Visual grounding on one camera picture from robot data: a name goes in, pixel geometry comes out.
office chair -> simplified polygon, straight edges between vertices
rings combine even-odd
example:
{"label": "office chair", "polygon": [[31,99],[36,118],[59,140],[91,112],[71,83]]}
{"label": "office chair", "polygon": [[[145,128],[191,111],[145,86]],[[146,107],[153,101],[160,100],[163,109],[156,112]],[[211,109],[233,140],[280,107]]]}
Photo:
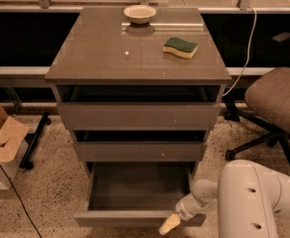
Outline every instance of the office chair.
{"label": "office chair", "polygon": [[233,101],[225,99],[224,118],[239,121],[239,116],[243,117],[266,129],[268,134],[227,150],[225,159],[234,160],[237,153],[264,142],[269,147],[279,142],[290,165],[290,67],[277,67],[261,76],[246,89],[244,100],[262,119],[237,109]]}

drawer cabinet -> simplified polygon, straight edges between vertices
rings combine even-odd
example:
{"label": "drawer cabinet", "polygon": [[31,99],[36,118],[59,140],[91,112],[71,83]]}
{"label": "drawer cabinet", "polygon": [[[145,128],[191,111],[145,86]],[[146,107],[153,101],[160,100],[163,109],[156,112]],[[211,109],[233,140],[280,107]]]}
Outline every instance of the drawer cabinet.
{"label": "drawer cabinet", "polygon": [[[137,31],[123,9],[83,9],[46,76],[90,179],[81,226],[160,226],[190,192],[230,81],[197,9],[157,8]],[[192,59],[162,52],[175,35],[198,43]]]}

cabinet top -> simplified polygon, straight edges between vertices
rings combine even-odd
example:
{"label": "cabinet top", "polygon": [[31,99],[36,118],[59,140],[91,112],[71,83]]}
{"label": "cabinet top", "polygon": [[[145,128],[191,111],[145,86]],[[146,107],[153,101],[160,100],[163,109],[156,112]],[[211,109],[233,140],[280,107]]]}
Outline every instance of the cabinet top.
{"label": "cabinet top", "polygon": [[[55,58],[51,83],[226,83],[230,76],[194,8],[156,8],[148,25],[131,25],[124,8],[85,8]],[[192,59],[163,53],[172,37],[197,43]]]}

terrazzo floor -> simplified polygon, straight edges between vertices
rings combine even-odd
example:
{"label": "terrazzo floor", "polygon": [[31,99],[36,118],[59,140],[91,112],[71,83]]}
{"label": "terrazzo floor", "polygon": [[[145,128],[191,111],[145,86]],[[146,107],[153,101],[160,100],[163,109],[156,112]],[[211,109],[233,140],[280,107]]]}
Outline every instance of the terrazzo floor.
{"label": "terrazzo floor", "polygon": [[[35,130],[40,116],[35,112],[15,117]],[[44,238],[75,237],[161,237],[157,228],[79,227],[73,215],[84,210],[88,179],[82,164],[77,160],[70,133],[57,114],[50,115],[52,124],[45,126],[34,152],[35,167],[19,170],[14,184]],[[224,152],[265,133],[244,119],[240,123],[225,121],[222,116],[209,136],[209,146],[200,163],[197,178],[218,180],[225,164]],[[286,160],[278,146],[269,149],[258,146],[238,156],[290,175]],[[280,238],[290,237],[290,220],[276,218]],[[14,191],[0,190],[0,237],[38,237],[25,216]],[[166,237],[218,238],[217,211],[207,214],[202,227],[178,228]]]}

black metal stand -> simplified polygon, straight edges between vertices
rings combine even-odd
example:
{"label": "black metal stand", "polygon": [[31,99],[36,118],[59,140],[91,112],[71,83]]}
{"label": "black metal stand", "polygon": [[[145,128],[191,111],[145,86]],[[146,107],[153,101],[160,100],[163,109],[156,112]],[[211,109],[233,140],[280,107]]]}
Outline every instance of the black metal stand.
{"label": "black metal stand", "polygon": [[247,119],[248,121],[266,129],[269,131],[268,134],[263,135],[257,139],[254,139],[242,146],[239,146],[233,150],[227,150],[225,153],[225,159],[227,161],[232,161],[235,159],[235,155],[249,149],[251,147],[257,146],[259,144],[262,144],[264,142],[267,142],[267,145],[269,147],[273,147],[277,142],[280,143],[280,145],[283,148],[284,155],[290,165],[290,145],[289,145],[289,140],[290,140],[290,135],[279,129],[278,127],[263,121],[255,116],[252,116],[250,114],[247,114],[239,109],[236,108],[235,104],[231,100],[224,100],[224,104],[226,106],[227,111],[224,113],[224,119],[225,120],[231,120],[238,122],[239,121],[239,116]]}
{"label": "black metal stand", "polygon": [[31,170],[34,167],[34,163],[32,161],[29,161],[29,158],[31,157],[32,152],[36,147],[37,140],[38,140],[39,136],[41,135],[45,124],[50,125],[52,122],[51,119],[48,118],[48,116],[49,116],[49,113],[45,112],[42,116],[42,119],[40,120],[40,122],[37,126],[35,133],[27,134],[25,140],[28,143],[28,148],[27,148],[27,151],[24,155],[24,158],[23,158],[21,164],[19,165],[19,168]]}

